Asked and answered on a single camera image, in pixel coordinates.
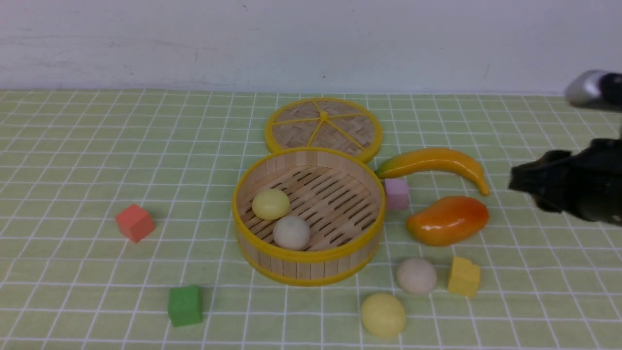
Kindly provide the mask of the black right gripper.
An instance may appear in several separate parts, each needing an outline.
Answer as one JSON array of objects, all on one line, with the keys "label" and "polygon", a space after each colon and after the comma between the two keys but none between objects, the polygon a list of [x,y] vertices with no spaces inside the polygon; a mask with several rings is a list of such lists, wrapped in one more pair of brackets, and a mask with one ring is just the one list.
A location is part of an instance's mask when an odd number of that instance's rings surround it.
[{"label": "black right gripper", "polygon": [[508,188],[528,193],[544,212],[566,212],[583,221],[620,225],[621,140],[595,138],[577,154],[547,151],[538,160],[511,168]]}]

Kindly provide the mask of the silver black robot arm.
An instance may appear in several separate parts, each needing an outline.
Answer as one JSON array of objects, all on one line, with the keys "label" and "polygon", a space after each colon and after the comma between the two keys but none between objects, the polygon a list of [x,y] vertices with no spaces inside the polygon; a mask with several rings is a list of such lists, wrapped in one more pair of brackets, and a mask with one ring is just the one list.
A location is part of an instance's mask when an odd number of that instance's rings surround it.
[{"label": "silver black robot arm", "polygon": [[[622,76],[588,70],[566,88],[576,108],[620,112]],[[577,154],[553,149],[541,158],[515,166],[508,188],[528,193],[544,212],[568,213],[583,221],[622,223],[622,141],[595,138]]]}]

